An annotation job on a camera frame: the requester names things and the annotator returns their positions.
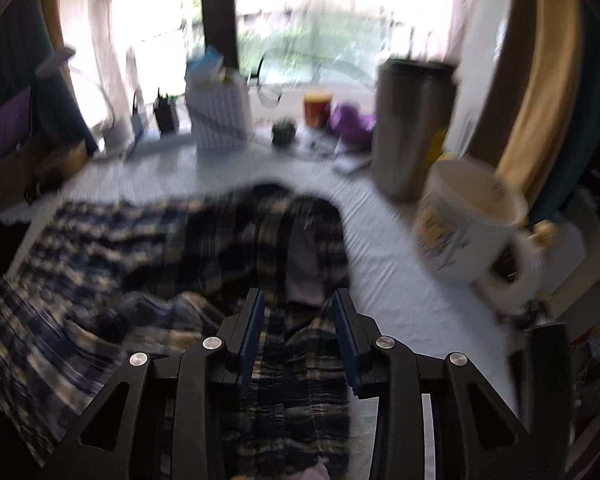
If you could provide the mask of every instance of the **black lid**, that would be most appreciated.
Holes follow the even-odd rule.
[[[384,64],[384,68],[395,74],[448,79],[451,78],[457,67],[441,61],[419,61],[416,59],[391,57]]]

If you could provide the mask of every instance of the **mug rim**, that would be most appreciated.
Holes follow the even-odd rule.
[[[487,176],[491,177],[495,182],[499,183],[505,189],[506,193],[508,193],[510,195],[510,197],[512,197],[512,199],[516,205],[516,209],[517,209],[516,219],[511,222],[498,220],[495,216],[485,213],[480,208],[477,208],[476,206],[471,204],[471,202],[469,202],[467,199],[465,199],[457,191],[451,189],[451,187],[447,184],[445,179],[440,174],[440,166],[458,165],[458,164],[461,164],[464,167],[471,168],[472,170],[480,171],[481,173],[486,174]],[[485,164],[479,160],[473,160],[472,158],[469,158],[469,157],[439,158],[431,166],[429,176],[432,179],[435,179],[436,185],[438,186],[437,193],[442,194],[444,196],[445,200],[447,200],[448,202],[451,202],[452,204],[454,204],[456,207],[460,208],[461,210],[464,210],[465,212],[471,214],[471,216],[475,220],[480,221],[483,224],[487,224],[490,226],[496,226],[496,227],[520,226],[520,225],[522,225],[523,221],[526,218],[526,215],[528,213],[528,204],[526,203],[526,199],[525,199],[524,195],[522,195],[522,193],[518,189],[507,184],[504,181],[504,179],[502,179],[502,177],[500,177],[491,166],[489,166],[488,164]]]

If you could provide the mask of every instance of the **mug handle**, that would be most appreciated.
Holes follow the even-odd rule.
[[[484,272],[476,284],[491,304],[501,313],[516,316],[525,311],[525,305],[538,293],[542,279],[543,247],[536,236],[516,231],[510,241],[516,257],[516,280],[506,283],[490,270]]]

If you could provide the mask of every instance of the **blue gripper pad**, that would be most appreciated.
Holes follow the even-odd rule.
[[[247,301],[252,301],[250,298],[251,292],[247,297]],[[260,342],[260,332],[262,330],[262,320],[264,319],[264,295],[261,291],[257,291],[256,297],[253,300],[253,308],[247,329],[245,330],[244,339],[240,346],[240,365],[238,368],[238,377],[236,379],[236,387],[238,392],[243,394],[249,386],[251,373],[253,372],[253,364],[256,361],[258,353],[258,343]]]
[[[340,347],[340,356],[344,364],[344,370],[347,375],[347,384],[357,395],[362,387],[362,376],[360,375],[359,357],[360,350],[353,337],[351,326],[347,319],[344,302],[339,292],[334,293],[331,301],[331,312],[333,314],[333,324],[338,336],[338,346]]]

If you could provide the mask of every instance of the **dark window mullion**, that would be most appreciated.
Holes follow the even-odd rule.
[[[224,66],[238,68],[235,0],[202,0],[205,43],[224,55]]]

